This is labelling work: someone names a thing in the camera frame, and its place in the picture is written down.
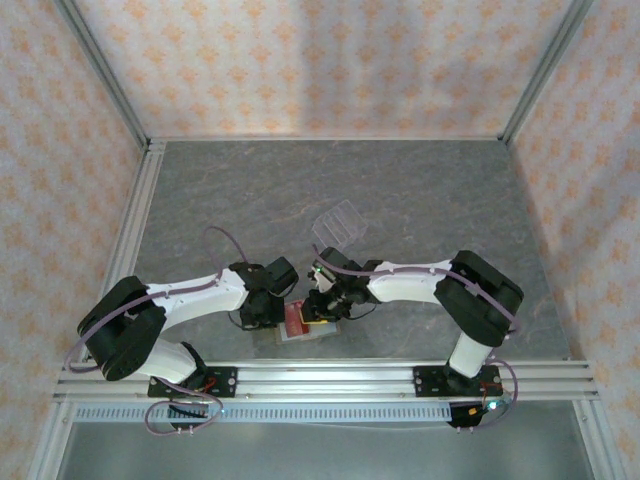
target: transparent plastic box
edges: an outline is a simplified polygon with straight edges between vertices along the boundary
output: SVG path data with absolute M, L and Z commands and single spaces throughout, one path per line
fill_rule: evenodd
M 364 236 L 367 223 L 351 202 L 345 200 L 320 215 L 312 230 L 325 247 L 343 250 Z

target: gray marble floor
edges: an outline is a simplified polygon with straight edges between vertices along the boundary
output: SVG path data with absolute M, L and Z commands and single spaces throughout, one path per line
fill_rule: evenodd
M 525 292 L 522 332 L 498 350 L 511 359 L 568 355 L 509 153 L 495 141 L 250 141 L 169 143 L 135 273 L 147 283 L 186 280 L 214 267 L 202 243 L 210 224 L 233 232 L 249 258 L 285 255 L 304 298 L 314 220 L 350 200 L 369 224 L 345 251 L 364 263 L 430 263 L 470 249 Z M 222 235 L 209 238 L 228 263 L 238 255 Z M 242 332 L 226 314 L 167 331 L 205 359 L 445 359 L 458 327 L 436 305 L 384 304 L 341 333 L 278 345 L 273 331 Z

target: wall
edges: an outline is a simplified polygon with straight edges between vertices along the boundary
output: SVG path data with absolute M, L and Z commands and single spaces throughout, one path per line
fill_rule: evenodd
M 53 2 L 3 2 L 0 52 L 0 476 L 24 478 L 139 152 Z
M 640 16 L 595 2 L 515 145 L 549 280 L 640 472 Z
M 150 136 L 495 138 L 569 0 L 78 3 Z

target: cable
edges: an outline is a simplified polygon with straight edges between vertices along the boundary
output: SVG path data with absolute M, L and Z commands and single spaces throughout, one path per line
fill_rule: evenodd
M 462 275 L 459 275 L 456 272 L 452 272 L 451 270 L 446 270 L 444 268 L 438 268 L 438 267 L 398 267 L 398 268 L 394 268 L 393 270 L 378 270 L 378 271 L 372 271 L 372 272 L 346 270 L 344 268 L 336 267 L 335 265 L 330 264 L 324 258 L 322 258 L 320 256 L 320 251 L 318 250 L 318 247 L 315 244 L 313 244 L 313 251 L 315 252 L 316 260 L 321 265 L 323 265 L 324 267 L 328 268 L 333 272 L 342 273 L 344 275 L 352 275 L 356 277 L 377 277 L 380 275 L 394 275 L 396 273 L 428 273 L 430 275 L 436 275 L 436 274 L 446 275 L 455 280 L 458 280 L 467 288 L 470 288 L 471 290 L 473 290 L 475 293 L 477 293 L 482 298 L 484 298 L 487 302 L 489 302 L 489 304 L 492 307 L 494 307 L 502 315 L 504 315 L 507 318 L 507 320 L 509 320 L 514 325 L 513 329 L 509 330 L 509 333 L 515 333 L 518 330 L 520 330 L 520 321 L 513 314 L 511 314 L 511 312 L 509 312 L 506 308 L 500 305 L 500 303 L 496 299 L 494 299 L 491 295 L 485 292 L 478 285 L 470 282 L 469 280 L 464 278 Z
M 240 244 L 238 243 L 238 241 L 233 237 L 233 235 L 231 235 L 229 232 L 227 232 L 225 229 L 223 229 L 222 227 L 218 227 L 215 225 L 209 226 L 207 227 L 204 232 L 203 232 L 203 239 L 206 235 L 206 233 L 210 230 L 217 230 L 221 233 L 223 233 L 227 238 L 229 238 L 229 240 L 231 240 L 231 242 L 235 245 L 236 249 L 238 250 L 238 252 L 240 253 L 240 256 L 242 257 L 242 259 L 249 263 L 249 261 L 247 260 L 247 256 L 245 255 L 244 251 L 242 250 L 242 247 L 240 247 Z M 174 295 L 184 295 L 184 294 L 188 294 L 188 293 L 195 293 L 195 292 L 200 292 L 202 290 L 206 290 L 208 288 L 211 288 L 215 285 L 218 284 L 220 277 L 222 276 L 222 271 L 224 270 L 224 268 L 222 267 L 222 264 L 219 262 L 219 260 L 217 259 L 217 257 L 215 256 L 215 254 L 212 251 L 209 251 L 207 249 L 207 252 L 209 253 L 209 256 L 211 257 L 212 262 L 214 263 L 214 265 L 217 267 L 218 271 L 216 272 L 216 274 L 213 276 L 213 278 L 208 281 L 203 283 L 202 285 L 196 285 L 194 287 L 185 287 L 185 288 L 176 288 L 173 290 L 169 290 L 169 291 L 163 291 L 163 292 L 156 292 L 156 293 L 152 293 L 149 295 L 144 295 L 140 298 L 137 298 L 135 300 L 132 300 L 124 305 L 122 305 L 119 308 L 116 308 L 115 310 L 113 310 L 111 313 L 105 315 L 103 318 L 101 318 L 99 321 L 97 321 L 91 328 L 89 328 L 89 330 L 87 330 L 81 337 L 80 339 L 75 343 L 75 345 L 73 347 L 71 347 L 71 349 L 67 352 L 67 355 L 65 357 L 64 360 L 64 368 L 72 373 L 87 373 L 87 372 L 93 372 L 95 370 L 98 370 L 100 367 L 93 366 L 93 367 L 80 367 L 80 368 L 76 368 L 73 367 L 71 365 L 71 361 L 73 359 L 73 357 L 76 355 L 76 353 L 78 352 L 78 350 L 87 343 L 87 341 L 93 336 L 95 335 L 95 333 L 100 330 L 104 325 L 106 325 L 107 323 L 109 323 L 111 320 L 113 320 L 114 318 L 117 318 L 118 316 L 126 313 L 127 311 L 129 311 L 130 309 L 137 307 L 138 305 L 144 303 L 144 302 L 148 302 L 150 300 L 154 300 L 156 298 L 159 297 L 165 297 L 165 298 L 169 298 L 170 296 L 174 296 Z M 211 418 L 209 420 L 207 420 L 206 422 L 203 422 L 200 425 L 197 425 L 196 427 L 190 426 L 189 427 L 189 432 L 193 435 L 194 432 L 200 430 L 201 428 L 205 428 L 209 425 L 211 425 L 220 415 L 220 413 L 222 412 L 222 409 L 224 408 L 224 405 L 222 404 L 222 401 L 213 396 L 213 395 L 209 395 L 208 393 L 204 393 L 204 392 L 196 392 L 195 390 L 190 390 L 188 388 L 184 388 L 181 387 L 179 385 L 175 385 L 173 383 L 171 383 L 170 381 L 164 379 L 164 378 L 160 378 L 160 377 L 156 377 L 158 380 L 160 380 L 162 383 L 164 383 L 165 385 L 167 385 L 169 388 L 172 388 L 175 391 L 178 392 L 182 392 L 185 393 L 187 395 L 191 395 L 191 396 L 197 396 L 197 397 L 201 397 L 205 400 L 211 400 L 212 402 L 217 403 L 220 408 L 218 409 L 218 411 L 215 413 L 215 415 L 212 415 Z M 182 432 L 181 428 L 178 428 L 177 431 L 171 431 L 171 432 L 160 432 L 157 430 L 154 430 L 150 423 L 149 423 L 149 416 L 151 415 L 151 412 L 161 406 L 161 405 L 168 405 L 169 407 L 191 407 L 193 406 L 192 403 L 187 403 L 187 402 L 175 402 L 172 400 L 163 400 L 160 402 L 156 402 L 153 405 L 151 405 L 149 407 L 149 409 L 147 410 L 147 412 L 145 413 L 144 416 L 144 423 L 145 426 L 147 428 L 147 431 L 149 433 L 151 433 L 152 435 L 156 435 L 156 436 L 161 436 L 161 437 L 165 437 L 165 436 L 169 436 L 169 435 L 174 435 L 174 434 L 180 434 Z
M 486 408 L 486 405 L 485 405 L 484 402 L 487 399 L 487 396 L 489 395 L 489 387 L 498 387 L 498 388 L 502 389 L 502 396 L 504 396 L 504 394 L 506 393 L 507 395 L 509 395 L 510 398 L 513 397 L 511 392 L 509 390 L 507 390 L 506 388 L 504 388 L 502 386 L 502 384 L 500 384 L 500 383 L 480 382 L 480 386 L 484 389 L 484 394 L 482 395 L 482 407 L 483 408 Z
M 194 413 L 194 412 L 190 412 L 189 410 L 181 410 L 178 407 L 174 407 L 173 405 L 169 405 L 169 410 L 171 410 L 172 412 L 177 413 L 179 415 L 184 415 L 185 417 L 207 418 L 207 414 L 206 413 Z
M 205 243 L 205 245 L 206 245 L 206 238 L 205 237 L 206 237 L 207 233 L 210 232 L 211 230 L 217 230 L 217 231 L 223 233 L 224 235 L 226 235 L 226 237 L 229 240 L 231 240 L 231 243 L 233 243 L 233 245 L 236 247 L 236 250 L 238 250 L 238 253 L 240 253 L 240 256 L 242 257 L 242 260 L 245 263 L 251 263 L 251 262 L 249 262 L 249 259 L 245 255 L 244 250 L 242 250 L 242 247 L 240 246 L 240 243 L 234 238 L 234 236 L 231 235 L 229 232 L 227 232 L 224 228 L 218 227 L 217 225 L 209 225 L 207 228 L 204 229 L 204 232 L 202 232 L 202 239 L 203 239 L 203 242 Z
M 276 295 L 271 290 L 268 290 L 268 292 L 274 297 L 287 298 L 291 294 L 291 292 L 293 292 L 293 289 L 296 288 L 296 285 L 298 285 L 299 280 L 300 280 L 300 277 L 296 278 L 295 282 L 293 282 L 293 284 L 289 287 L 289 290 L 287 290 L 285 293 L 281 293 L 280 295 Z
M 346 318 L 347 320 L 360 320 L 361 318 L 366 317 L 370 313 L 373 313 L 376 308 L 378 308 L 378 304 L 377 303 L 373 306 L 373 308 L 371 310 L 369 310 L 366 313 L 363 313 L 362 315 L 358 315 L 357 317 L 344 317 L 344 318 Z
M 233 317 L 231 316 L 231 312 L 227 312 L 227 316 L 229 317 L 229 321 L 231 323 L 233 323 L 236 327 L 238 327 L 240 330 L 244 331 L 244 332 L 250 332 L 252 330 L 258 330 L 258 327 L 253 327 L 253 328 L 247 328 L 244 325 L 236 322 Z
M 511 413 L 511 411 L 513 410 L 513 407 L 515 407 L 516 402 L 518 401 L 519 390 L 518 390 L 518 378 L 516 377 L 516 372 L 513 370 L 513 367 L 511 365 L 509 365 L 504 360 L 500 360 L 499 358 L 494 358 L 492 360 L 489 360 L 485 365 L 494 365 L 496 363 L 504 366 L 509 371 L 509 374 L 511 375 L 511 379 L 513 380 L 513 396 L 511 397 L 511 403 L 506 404 L 506 408 L 498 418 L 490 421 L 486 425 L 478 425 L 477 427 L 471 427 L 464 430 L 474 432 L 475 430 L 490 428 L 497 425 L 498 423 L 503 421 L 507 417 L 507 415 L 509 415 L 509 413 Z
M 217 230 L 223 233 L 227 238 L 229 238 L 229 240 L 231 240 L 231 242 L 234 244 L 234 246 L 240 253 L 240 256 L 243 258 L 243 260 L 248 263 L 247 256 L 245 255 L 238 241 L 233 237 L 233 235 L 227 232 L 224 228 L 218 227 L 216 225 L 208 226 L 207 228 L 204 229 L 202 233 L 203 239 L 206 233 L 209 232 L 210 230 Z M 131 302 L 126 303 L 121 307 L 115 309 L 114 311 L 112 311 L 111 313 L 103 317 L 101 320 L 99 320 L 89 330 L 87 330 L 85 334 L 82 335 L 80 339 L 76 342 L 76 344 L 73 347 L 71 347 L 69 352 L 67 352 L 67 356 L 65 357 L 64 368 L 72 373 L 88 373 L 88 372 L 93 372 L 98 370 L 99 369 L 98 366 L 80 367 L 80 368 L 72 367 L 71 361 L 75 356 L 75 354 L 78 352 L 78 350 L 80 350 L 80 348 L 87 343 L 87 340 L 89 340 L 98 330 L 100 330 L 103 326 L 105 326 L 114 318 L 122 315 L 123 313 L 126 313 L 128 310 L 134 307 L 137 307 L 138 305 L 144 302 L 148 302 L 149 300 L 154 300 L 159 297 L 169 298 L 170 296 L 174 296 L 174 295 L 184 295 L 187 293 L 195 293 L 195 292 L 200 292 L 202 290 L 206 290 L 207 288 L 211 288 L 215 286 L 220 280 L 220 277 L 222 276 L 222 271 L 224 270 L 224 268 L 222 267 L 222 263 L 219 261 L 219 259 L 216 257 L 216 255 L 212 251 L 208 251 L 208 253 L 209 253 L 209 256 L 211 257 L 211 261 L 214 263 L 214 265 L 218 269 L 216 275 L 209 282 L 206 282 L 202 285 L 196 285 L 195 287 L 176 288 L 169 291 L 156 292 L 150 295 L 144 295 L 140 298 L 132 300 Z
M 181 393 L 186 393 L 187 395 L 192 395 L 192 396 L 197 396 L 197 397 L 201 397 L 205 400 L 211 400 L 212 402 L 215 402 L 218 404 L 218 406 L 220 408 L 218 408 L 218 410 L 216 411 L 215 414 L 211 415 L 211 418 L 209 418 L 209 420 L 207 420 L 206 422 L 202 422 L 199 425 L 196 425 L 195 427 L 193 425 L 189 426 L 189 433 L 191 435 L 193 435 L 195 432 L 197 432 L 198 430 L 201 430 L 203 428 L 208 427 L 209 425 L 211 425 L 213 422 L 215 422 L 218 417 L 220 416 L 220 414 L 223 412 L 224 409 L 224 405 L 222 403 L 222 401 L 218 398 L 218 397 L 214 397 L 213 395 L 209 395 L 208 393 L 204 393 L 204 392 L 196 392 L 194 390 L 189 390 L 188 388 L 184 388 L 181 387 L 180 385 L 176 385 L 175 383 L 171 383 L 168 380 L 165 380 L 164 378 L 160 378 L 160 377 L 156 377 L 158 380 L 160 380 L 162 383 L 164 383 L 167 387 L 177 391 L 177 392 L 181 392 Z M 187 403 L 187 402 L 175 402 L 173 400 L 162 400 L 160 402 L 156 402 L 153 405 L 151 405 L 149 407 L 149 409 L 147 410 L 147 412 L 144 414 L 144 425 L 145 427 L 147 427 L 147 431 L 152 434 L 155 435 L 156 437 L 169 437 L 171 435 L 180 435 L 182 433 L 182 428 L 178 427 L 177 430 L 172 430 L 169 432 L 161 432 L 159 430 L 155 430 L 154 428 L 151 427 L 151 422 L 149 421 L 149 417 L 151 415 L 151 412 L 161 406 L 161 405 L 169 405 L 169 406 L 173 406 L 173 407 L 192 407 L 193 403 Z

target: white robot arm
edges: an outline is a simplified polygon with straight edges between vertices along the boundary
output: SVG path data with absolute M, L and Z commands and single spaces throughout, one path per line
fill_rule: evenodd
M 442 305 L 462 329 L 448 366 L 467 379 L 475 377 L 491 351 L 502 344 L 523 299 L 517 285 L 469 251 L 433 264 L 370 260 L 360 267 L 327 248 L 309 276 L 317 289 L 303 305 L 305 323 L 349 318 L 353 304 L 404 300 Z
M 267 267 L 234 263 L 219 276 L 175 284 L 144 285 L 135 276 L 127 277 L 84 318 L 78 334 L 86 335 L 110 312 L 132 300 L 143 300 L 86 340 L 104 377 L 116 381 L 141 373 L 197 388 L 203 381 L 204 362 L 190 345 L 167 342 L 160 334 L 208 313 L 234 310 L 239 310 L 243 330 L 273 328 L 284 321 L 281 293 L 297 281 L 298 275 L 284 257 Z

